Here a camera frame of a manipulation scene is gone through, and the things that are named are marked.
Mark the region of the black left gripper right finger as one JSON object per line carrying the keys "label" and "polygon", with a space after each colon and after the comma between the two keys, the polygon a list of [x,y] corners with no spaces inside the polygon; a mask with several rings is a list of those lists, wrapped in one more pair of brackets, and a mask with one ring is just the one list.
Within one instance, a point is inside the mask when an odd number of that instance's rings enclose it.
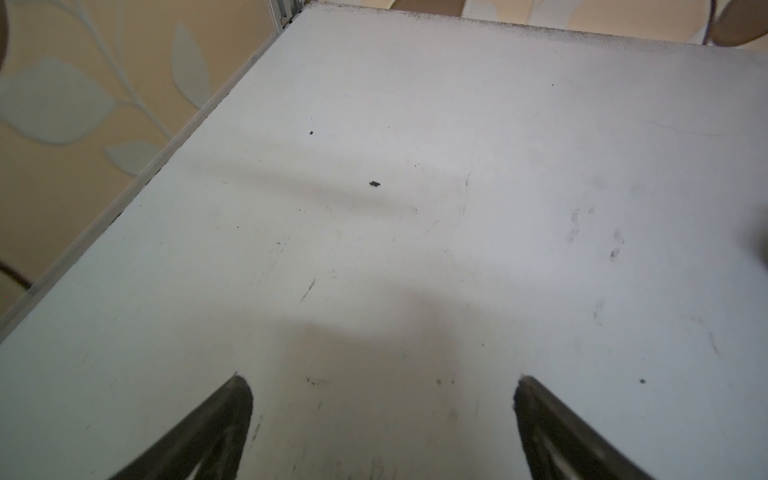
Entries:
{"label": "black left gripper right finger", "polygon": [[533,479],[652,479],[535,377],[519,379],[513,400]]}

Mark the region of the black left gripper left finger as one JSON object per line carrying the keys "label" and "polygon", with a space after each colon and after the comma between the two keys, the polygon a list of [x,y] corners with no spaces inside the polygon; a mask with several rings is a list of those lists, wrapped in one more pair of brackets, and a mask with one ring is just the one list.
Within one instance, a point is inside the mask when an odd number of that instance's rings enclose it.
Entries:
{"label": "black left gripper left finger", "polygon": [[235,479],[253,413],[247,381],[234,375],[115,479]]}

